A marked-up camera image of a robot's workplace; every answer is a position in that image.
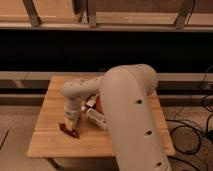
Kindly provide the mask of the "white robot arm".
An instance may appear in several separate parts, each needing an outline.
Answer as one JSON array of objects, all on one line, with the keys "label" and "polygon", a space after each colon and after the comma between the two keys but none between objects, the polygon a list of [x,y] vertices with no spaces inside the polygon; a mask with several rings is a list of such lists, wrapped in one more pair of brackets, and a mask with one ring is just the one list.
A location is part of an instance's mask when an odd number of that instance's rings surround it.
[{"label": "white robot arm", "polygon": [[71,118],[83,97],[99,94],[120,171],[172,171],[149,103],[157,84],[149,65],[117,66],[100,77],[64,83],[64,110]]}]

